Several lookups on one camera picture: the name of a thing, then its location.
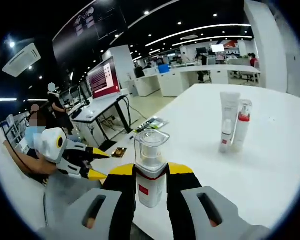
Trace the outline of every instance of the white bottle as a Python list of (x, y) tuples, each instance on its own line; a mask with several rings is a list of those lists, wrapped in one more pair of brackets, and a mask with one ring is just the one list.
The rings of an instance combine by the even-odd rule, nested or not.
[(230, 119), (224, 120), (222, 124), (221, 143), (219, 151), (220, 153), (226, 153), (231, 145), (232, 137), (232, 121)]
[(250, 100), (241, 100), (241, 104), (242, 109), (238, 114), (238, 120), (236, 122), (236, 129), (232, 143), (232, 148), (236, 152), (240, 152), (243, 149), (250, 123), (250, 112), (252, 110), (252, 103)]

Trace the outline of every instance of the black ceiling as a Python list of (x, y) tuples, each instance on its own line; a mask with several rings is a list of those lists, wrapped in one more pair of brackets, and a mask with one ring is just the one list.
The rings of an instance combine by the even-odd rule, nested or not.
[[(196, 34), (204, 34), (204, 37), (222, 35), (248, 35), (253, 36), (248, 27), (217, 27), (185, 35), (178, 35), (165, 41), (145, 47), (146, 44), (175, 34), (181, 31), (217, 25), (217, 24), (248, 24), (244, 13), (244, 0), (180, 0), (170, 4), (139, 21), (128, 28), (132, 23), (144, 16), (145, 11), (154, 9), (169, 3), (170, 0), (99, 0), (105, 4), (115, 3), (124, 16), (125, 32), (112, 44), (114, 32), (100, 41), (91, 45), (88, 51), (82, 51), (75, 56), (75, 61), (62, 62), (57, 65), (54, 58), (52, 39), (59, 30), (81, 9), (87, 6), (90, 0), (65, 1), (11, 1), (0, 2), (2, 15), (0, 19), (0, 98), (18, 98), (18, 102), (0, 103), (0, 117), (8, 114), (17, 114), (29, 108), (24, 99), (42, 99), (47, 97), (47, 85), (50, 82), (57, 86), (65, 87), (66, 70), (74, 71), (72, 83), (81, 80), (87, 67), (94, 67), (102, 59), (101, 50), (106, 51), (110, 47), (120, 45), (133, 45), (131, 51), (138, 51), (132, 55), (147, 57), (150, 49), (172, 48), (172, 44), (181, 42), (180, 38)], [(35, 63), (33, 71), (25, 71), (19, 77), (11, 77), (1, 71), (7, 63), (9, 47), (7, 41), (12, 39), (17, 43), (16, 47), (34, 42), (42, 55), (42, 59)]]

